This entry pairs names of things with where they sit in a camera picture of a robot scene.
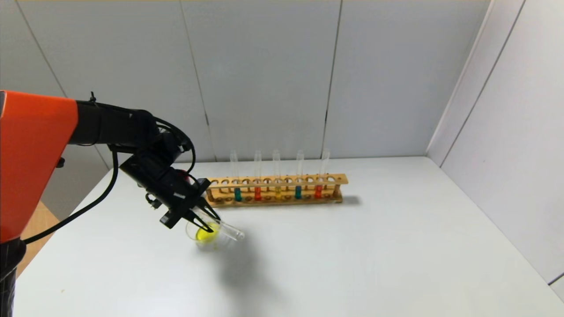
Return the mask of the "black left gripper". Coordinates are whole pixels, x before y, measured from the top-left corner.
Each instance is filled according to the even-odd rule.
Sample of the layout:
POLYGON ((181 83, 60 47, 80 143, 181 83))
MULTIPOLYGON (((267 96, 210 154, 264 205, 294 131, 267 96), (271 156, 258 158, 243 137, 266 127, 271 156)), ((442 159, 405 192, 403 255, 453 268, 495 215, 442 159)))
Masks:
POLYGON ((167 208, 159 222, 171 229, 185 219, 185 233, 213 233, 214 221, 221 221, 204 197, 210 185, 209 179, 196 179, 186 170, 176 168, 169 168, 161 176, 150 176, 144 181, 144 189, 154 198, 150 205, 154 209, 167 208))

